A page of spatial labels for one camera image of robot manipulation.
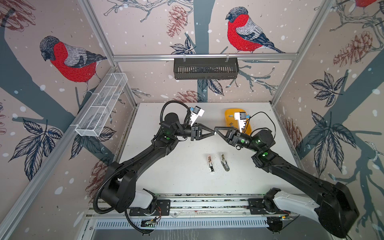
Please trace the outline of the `beige olive mini stapler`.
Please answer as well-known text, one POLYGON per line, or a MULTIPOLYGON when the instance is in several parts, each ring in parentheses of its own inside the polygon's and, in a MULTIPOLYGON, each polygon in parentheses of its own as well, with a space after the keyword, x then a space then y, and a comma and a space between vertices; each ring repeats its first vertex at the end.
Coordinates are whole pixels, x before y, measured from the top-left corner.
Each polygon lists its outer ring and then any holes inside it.
POLYGON ((221 154, 221 164, 226 172, 230 171, 230 167, 224 154, 221 154))

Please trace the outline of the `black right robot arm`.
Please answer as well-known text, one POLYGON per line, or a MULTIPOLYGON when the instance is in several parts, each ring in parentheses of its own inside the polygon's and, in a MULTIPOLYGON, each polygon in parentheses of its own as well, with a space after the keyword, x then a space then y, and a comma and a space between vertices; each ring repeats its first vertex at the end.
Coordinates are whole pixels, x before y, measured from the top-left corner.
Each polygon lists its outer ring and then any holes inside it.
POLYGON ((273 152, 275 140, 270 129, 262 129, 254 136, 233 127, 215 127, 215 132, 231 146, 254 151, 252 160, 257 168, 287 181, 314 200, 318 205, 312 211, 315 220, 330 234, 348 236, 360 213, 346 185, 312 176, 273 152))

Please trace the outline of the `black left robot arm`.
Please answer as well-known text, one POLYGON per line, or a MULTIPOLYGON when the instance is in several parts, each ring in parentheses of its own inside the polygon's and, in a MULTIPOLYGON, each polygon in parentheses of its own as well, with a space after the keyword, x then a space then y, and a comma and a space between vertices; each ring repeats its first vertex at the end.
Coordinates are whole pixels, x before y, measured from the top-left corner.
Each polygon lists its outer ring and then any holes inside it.
POLYGON ((215 135, 215 131, 196 122, 204 114, 198 106, 186 108, 186 116, 180 122, 176 113, 165 114, 169 103, 165 103, 160 113, 160 128, 151 140, 151 145, 135 157, 123 163, 114 162, 107 168, 104 180, 94 195, 93 209, 97 214, 112 211, 122 213, 128 209, 142 209, 146 214, 157 210, 157 196, 149 190, 137 190, 138 178, 155 162, 169 155, 184 140, 199 141, 215 135))

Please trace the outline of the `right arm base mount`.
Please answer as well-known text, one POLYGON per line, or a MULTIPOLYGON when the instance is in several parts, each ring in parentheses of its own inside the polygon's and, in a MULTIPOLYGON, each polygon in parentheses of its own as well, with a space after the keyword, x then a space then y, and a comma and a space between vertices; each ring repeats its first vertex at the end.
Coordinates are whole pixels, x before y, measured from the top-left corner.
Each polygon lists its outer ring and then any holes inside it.
POLYGON ((291 213, 281 210, 274 202, 275 195, 281 189, 271 188, 262 198, 248 199, 246 209, 251 215, 279 215, 278 217, 267 217, 267 229, 272 233, 280 233, 284 228, 283 220, 290 217, 291 213))

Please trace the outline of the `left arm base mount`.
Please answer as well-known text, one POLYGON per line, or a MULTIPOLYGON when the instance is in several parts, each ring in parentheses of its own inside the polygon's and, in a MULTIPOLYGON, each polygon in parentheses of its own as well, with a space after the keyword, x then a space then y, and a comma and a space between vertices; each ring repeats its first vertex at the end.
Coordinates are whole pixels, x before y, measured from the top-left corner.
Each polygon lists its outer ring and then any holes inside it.
POLYGON ((124 211, 124 215, 130 224, 136 231, 142 234, 142 236, 150 235, 155 231, 156 226, 160 222, 162 216, 169 216, 170 214, 171 201, 170 200, 159 200, 158 197, 143 189, 142 191, 136 191, 133 202, 129 205, 129 208, 124 211), (139 212, 139 216, 153 216, 152 219, 144 220, 145 224, 150 223, 150 227, 141 228, 142 223, 137 226, 130 219, 130 212, 139 212))

